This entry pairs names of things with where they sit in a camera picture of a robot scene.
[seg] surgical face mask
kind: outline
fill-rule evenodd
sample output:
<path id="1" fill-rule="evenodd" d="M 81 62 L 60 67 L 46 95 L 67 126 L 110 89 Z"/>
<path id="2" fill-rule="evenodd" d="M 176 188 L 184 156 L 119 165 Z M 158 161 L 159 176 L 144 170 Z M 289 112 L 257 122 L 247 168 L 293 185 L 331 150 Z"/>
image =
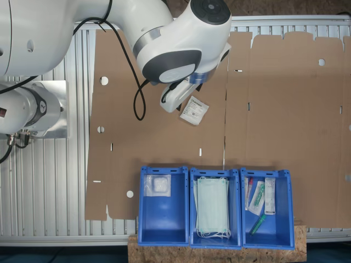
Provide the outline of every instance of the surgical face mask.
<path id="1" fill-rule="evenodd" d="M 200 237 L 230 237 L 228 181 L 225 178 L 197 180 L 197 234 Z"/>

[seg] wooden board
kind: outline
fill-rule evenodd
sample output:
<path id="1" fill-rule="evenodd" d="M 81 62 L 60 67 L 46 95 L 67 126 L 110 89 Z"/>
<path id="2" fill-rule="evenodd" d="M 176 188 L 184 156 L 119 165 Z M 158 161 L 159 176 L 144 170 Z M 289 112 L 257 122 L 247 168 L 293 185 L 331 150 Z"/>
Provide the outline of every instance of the wooden board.
<path id="1" fill-rule="evenodd" d="M 304 262 L 307 260 L 306 226 L 295 219 L 295 250 L 274 249 L 191 249 L 190 247 L 140 247 L 138 237 L 128 241 L 129 263 L 144 262 Z"/>

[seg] cardboard sheet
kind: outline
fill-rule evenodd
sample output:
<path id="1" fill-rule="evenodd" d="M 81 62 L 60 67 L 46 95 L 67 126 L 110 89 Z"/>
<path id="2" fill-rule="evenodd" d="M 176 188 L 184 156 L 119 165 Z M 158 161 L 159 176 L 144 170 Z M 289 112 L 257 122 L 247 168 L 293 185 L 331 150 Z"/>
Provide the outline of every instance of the cardboard sheet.
<path id="1" fill-rule="evenodd" d="M 143 76 L 129 49 L 128 54 L 142 83 Z M 133 111 L 138 88 L 120 44 L 112 31 L 97 31 L 86 220 L 106 220 L 106 206 L 113 219 L 135 219 L 139 211 L 140 169 L 143 165 L 222 169 L 227 68 L 228 59 L 200 92 L 193 93 L 210 107 L 199 126 L 179 118 L 188 99 L 180 112 L 169 114 L 160 106 L 165 86 L 151 84 L 143 89 L 146 116 L 140 122 Z M 105 86 L 100 84 L 102 76 L 109 79 Z M 140 96 L 137 111 L 141 115 Z M 98 127 L 104 127 L 104 132 L 98 133 Z M 133 191 L 134 196 L 128 198 L 127 191 Z"/>
<path id="2" fill-rule="evenodd" d="M 294 216 L 351 227 L 351 39 L 251 38 L 230 36 L 225 166 L 288 169 Z"/>
<path id="3" fill-rule="evenodd" d="M 351 227 L 351 38 L 342 39 L 345 51 L 340 39 L 304 32 L 257 36 L 252 48 L 251 39 L 232 32 L 228 73 L 224 61 L 193 93 L 210 107 L 195 127 L 159 106 L 162 85 L 143 89 L 139 122 L 120 44 L 113 32 L 97 32 L 86 220 L 106 220 L 106 206 L 114 219 L 135 219 L 142 165 L 221 169 L 225 140 L 227 169 L 291 171 L 294 214 L 309 227 Z M 141 114 L 140 98 L 137 105 Z"/>

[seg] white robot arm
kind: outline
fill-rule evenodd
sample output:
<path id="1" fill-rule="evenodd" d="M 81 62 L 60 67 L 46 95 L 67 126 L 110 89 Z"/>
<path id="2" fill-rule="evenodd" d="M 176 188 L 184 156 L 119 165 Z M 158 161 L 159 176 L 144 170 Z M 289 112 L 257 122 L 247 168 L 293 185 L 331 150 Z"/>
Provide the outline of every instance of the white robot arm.
<path id="1" fill-rule="evenodd" d="M 103 18 L 109 3 L 0 0 L 0 76 L 37 76 L 55 68 L 69 48 L 74 24 L 90 17 Z M 113 0 L 107 20 L 124 32 L 143 76 L 151 82 L 169 83 L 160 101 L 168 112 L 208 81 L 230 50 L 231 13 L 223 0 L 191 0 L 175 20 L 161 0 Z M 5 100 L 13 96 L 19 102 L 22 96 L 27 101 L 26 92 L 13 90 L 4 96 L 2 89 L 4 86 L 0 86 L 0 108 L 6 114 L 0 116 L 0 133 L 25 129 L 28 116 L 18 118 L 26 121 L 9 125 L 16 120 L 16 105 L 9 106 Z"/>

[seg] blue plastic bin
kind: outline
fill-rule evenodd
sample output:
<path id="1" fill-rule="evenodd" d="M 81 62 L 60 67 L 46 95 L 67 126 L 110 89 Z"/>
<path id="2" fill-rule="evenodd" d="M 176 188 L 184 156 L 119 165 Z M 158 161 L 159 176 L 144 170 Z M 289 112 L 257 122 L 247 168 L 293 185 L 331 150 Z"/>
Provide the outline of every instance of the blue plastic bin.
<path id="1" fill-rule="evenodd" d="M 171 174 L 171 196 L 144 196 L 149 174 Z M 145 246 L 189 245 L 188 168 L 142 167 L 140 173 L 138 244 Z"/>
<path id="2" fill-rule="evenodd" d="M 259 216 L 245 210 L 245 177 L 253 177 L 249 204 L 253 197 L 258 181 L 265 178 L 275 178 L 275 215 L 267 215 L 258 231 L 252 236 L 250 231 Z M 242 245 L 244 248 L 265 249 L 295 249 L 294 217 L 292 207 L 292 190 L 290 172 L 255 171 L 240 169 L 241 179 L 241 216 L 242 216 Z"/>
<path id="3" fill-rule="evenodd" d="M 196 206 L 194 180 L 200 177 L 226 177 L 229 181 L 228 210 L 231 236 L 227 238 L 202 238 L 196 232 Z M 241 249 L 240 182 L 238 170 L 190 170 L 190 247 L 214 249 Z"/>

